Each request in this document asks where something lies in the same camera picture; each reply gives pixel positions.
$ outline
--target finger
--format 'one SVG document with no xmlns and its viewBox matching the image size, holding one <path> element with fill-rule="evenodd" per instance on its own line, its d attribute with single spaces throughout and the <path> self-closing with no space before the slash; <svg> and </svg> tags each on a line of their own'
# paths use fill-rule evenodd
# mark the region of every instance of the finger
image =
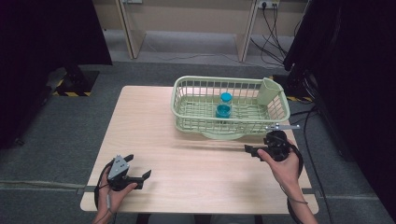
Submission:
<svg viewBox="0 0 396 224">
<path fill-rule="evenodd" d="M 107 177 L 109 172 L 110 172 L 110 167 L 107 167 L 102 175 L 102 184 L 107 184 Z"/>
<path fill-rule="evenodd" d="M 137 187 L 136 183 L 132 183 L 129 184 L 127 187 L 125 187 L 125 189 L 123 189 L 121 192 L 123 195 L 127 195 L 128 193 L 130 193 L 134 188 Z"/>
<path fill-rule="evenodd" d="M 273 162 L 275 162 L 272 157 L 270 156 L 270 154 L 268 154 L 266 151 L 262 150 L 261 148 L 259 150 L 257 150 L 257 153 L 259 154 L 259 156 L 266 161 L 270 166 L 273 164 Z"/>
</svg>

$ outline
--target black cable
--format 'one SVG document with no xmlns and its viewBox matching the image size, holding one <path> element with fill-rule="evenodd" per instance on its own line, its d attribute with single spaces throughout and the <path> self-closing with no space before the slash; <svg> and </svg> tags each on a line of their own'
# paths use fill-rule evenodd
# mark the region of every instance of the black cable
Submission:
<svg viewBox="0 0 396 224">
<path fill-rule="evenodd" d="M 117 213 L 115 213 L 114 216 L 113 216 L 113 224 L 116 223 L 116 220 L 117 220 Z"/>
<path fill-rule="evenodd" d="M 315 94 L 313 93 L 313 89 L 311 88 L 311 85 L 309 84 L 308 79 L 306 78 L 306 75 L 303 79 L 303 86 L 305 87 L 306 92 L 311 96 L 313 100 L 315 100 Z"/>
<path fill-rule="evenodd" d="M 96 222 L 95 222 L 95 224 L 97 224 L 97 223 L 99 223 L 99 222 L 101 222 L 106 216 L 107 216 L 107 214 L 108 213 L 111 213 L 111 211 L 109 210 L 109 209 L 107 209 L 107 211 L 106 211 L 106 213 L 105 213 L 105 215 L 104 216 L 102 216 L 101 218 L 99 218 L 99 220 L 97 220 Z"/>
<path fill-rule="evenodd" d="M 271 58 L 273 58 L 275 61 L 277 61 L 278 63 L 268 63 L 267 61 L 264 60 L 264 58 L 262 57 L 262 61 L 268 64 L 273 64 L 276 66 L 283 66 L 282 62 L 280 61 L 280 59 L 278 59 L 272 52 L 263 49 L 261 46 L 259 46 L 256 42 L 254 42 L 254 40 L 252 38 L 250 38 L 250 41 L 261 51 L 261 57 L 263 53 L 266 53 L 268 56 L 270 56 Z"/>
<path fill-rule="evenodd" d="M 314 164 L 314 161 L 312 159 L 311 150 L 309 148 L 308 140 L 306 138 L 306 124 L 308 123 L 309 115 L 311 114 L 312 111 L 315 111 L 315 110 L 317 110 L 317 109 L 316 109 L 316 106 L 314 105 L 314 106 L 312 106 L 311 111 L 308 112 L 308 114 L 306 115 L 305 123 L 304 123 L 304 140 L 305 140 L 305 145 L 306 145 L 306 151 L 308 152 L 308 156 L 309 156 L 309 159 L 311 160 L 312 168 L 313 168 L 315 176 L 317 178 L 317 181 L 318 181 L 318 184 L 319 184 L 319 188 L 320 188 L 320 191 L 321 191 L 322 196 L 323 196 L 323 200 L 324 200 L 324 202 L 326 204 L 326 207 L 327 207 L 327 212 L 328 212 L 328 215 L 329 215 L 330 223 L 333 223 L 333 221 L 332 221 L 332 211 L 330 210 L 329 203 L 327 202 L 327 197 L 326 197 L 326 194 L 324 193 L 323 185 L 322 185 L 322 183 L 320 181 L 320 178 L 318 176 L 318 170 L 317 170 L 317 168 L 316 168 L 316 166 Z"/>
<path fill-rule="evenodd" d="M 316 116 L 316 115 L 318 115 L 318 113 L 316 113 L 316 114 L 313 114 L 313 115 L 309 116 L 309 118 L 312 118 L 312 117 L 314 117 L 314 116 Z M 298 119 L 298 120 L 296 120 L 296 121 L 292 122 L 290 125 L 294 125 L 294 124 L 296 124 L 296 123 L 300 122 L 301 120 L 303 120 L 303 119 Z"/>
<path fill-rule="evenodd" d="M 99 187 L 99 189 L 102 189 L 104 187 L 108 186 L 108 184 L 103 185 L 102 187 Z"/>
<path fill-rule="evenodd" d="M 297 27 L 299 27 L 300 23 L 301 23 L 301 21 L 298 21 L 296 26 L 294 27 L 294 36 L 297 35 Z"/>
<path fill-rule="evenodd" d="M 283 60 L 285 60 L 285 52 L 282 49 L 282 46 L 280 46 L 279 39 L 277 38 L 277 28 L 276 28 L 276 22 L 277 22 L 277 4 L 274 5 L 274 30 L 275 30 L 275 38 L 276 38 L 276 43 L 280 52 L 280 55 L 282 55 Z"/>
<path fill-rule="evenodd" d="M 309 112 L 311 112 L 311 110 L 295 112 L 295 113 L 290 114 L 290 116 L 302 115 L 302 114 L 306 114 L 306 113 L 309 113 Z"/>
<path fill-rule="evenodd" d="M 274 5 L 274 24 L 273 24 L 272 28 L 271 28 L 271 26 L 270 26 L 270 24 L 269 24 L 269 22 L 268 22 L 268 20 L 267 20 L 267 18 L 266 18 L 266 16 L 265 16 L 265 7 L 262 7 L 262 15 L 263 15 L 263 17 L 264 17 L 265 23 L 266 23 L 266 25 L 267 25 L 267 27 L 268 27 L 268 30 L 269 30 L 269 32 L 270 32 L 270 34 L 268 35 L 267 38 L 264 37 L 264 36 L 262 36 L 262 37 L 264 38 L 264 40 L 265 40 L 264 45 L 262 46 L 262 48 L 264 49 L 265 46 L 266 46 L 266 44 L 267 44 L 267 43 L 270 43 L 272 46 L 274 46 L 274 47 L 276 47 L 277 49 L 279 49 L 280 55 L 282 56 L 282 58 L 283 58 L 283 60 L 284 60 L 284 59 L 285 59 L 285 54 L 287 54 L 288 52 L 285 51 L 285 50 L 281 47 L 281 45 L 280 45 L 280 43 L 279 43 L 279 40 L 278 40 L 278 38 L 277 38 L 277 29 L 276 29 L 276 21 L 277 21 L 277 4 Z M 283 63 L 283 60 L 281 60 L 281 59 L 278 58 L 278 57 L 277 57 L 277 60 L 278 60 L 278 61 L 281 61 L 281 63 Z"/>
</svg>

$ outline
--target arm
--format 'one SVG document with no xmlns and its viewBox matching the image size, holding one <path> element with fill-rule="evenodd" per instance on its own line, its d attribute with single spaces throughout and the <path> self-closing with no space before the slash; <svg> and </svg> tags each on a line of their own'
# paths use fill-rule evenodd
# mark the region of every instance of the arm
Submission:
<svg viewBox="0 0 396 224">
<path fill-rule="evenodd" d="M 136 183 L 133 183 L 121 191 L 112 190 L 107 183 L 109 171 L 110 167 L 107 167 L 102 176 L 101 188 L 99 189 L 98 211 L 92 221 L 94 224 L 107 223 L 112 215 L 119 210 L 125 196 L 137 186 Z"/>
<path fill-rule="evenodd" d="M 305 224 L 318 223 L 311 209 L 308 207 L 308 204 L 305 202 L 304 195 L 300 189 L 298 182 L 299 161 L 296 154 L 291 150 L 287 159 L 277 162 L 262 149 L 259 149 L 258 153 L 260 157 L 269 164 L 276 181 L 282 186 L 283 190 L 285 190 L 297 218 Z"/>
</svg>

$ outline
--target yellow black tape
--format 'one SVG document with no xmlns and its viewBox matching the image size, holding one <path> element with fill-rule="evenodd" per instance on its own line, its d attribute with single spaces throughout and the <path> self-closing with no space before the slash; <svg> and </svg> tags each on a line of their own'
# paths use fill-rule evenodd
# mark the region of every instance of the yellow black tape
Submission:
<svg viewBox="0 0 396 224">
<path fill-rule="evenodd" d="M 90 96 L 91 95 L 90 91 L 64 90 L 64 87 L 62 86 L 63 83 L 64 83 L 63 79 L 61 81 L 59 81 L 59 83 L 52 95 L 55 95 L 55 96 Z"/>
<path fill-rule="evenodd" d="M 288 98 L 288 100 L 290 100 L 290 101 L 301 101 L 301 102 L 307 102 L 307 103 L 312 102 L 311 97 L 286 96 L 286 98 Z"/>
</svg>

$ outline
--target plastic basket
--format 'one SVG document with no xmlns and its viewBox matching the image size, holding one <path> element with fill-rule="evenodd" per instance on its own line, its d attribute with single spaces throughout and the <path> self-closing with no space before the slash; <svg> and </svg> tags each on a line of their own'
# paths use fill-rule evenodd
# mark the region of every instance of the plastic basket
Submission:
<svg viewBox="0 0 396 224">
<path fill-rule="evenodd" d="M 232 114 L 219 119 L 216 107 L 226 91 L 233 96 Z M 181 77 L 174 85 L 171 107 L 180 131 L 221 140 L 264 135 L 266 127 L 290 117 L 282 87 L 269 78 Z"/>
</svg>

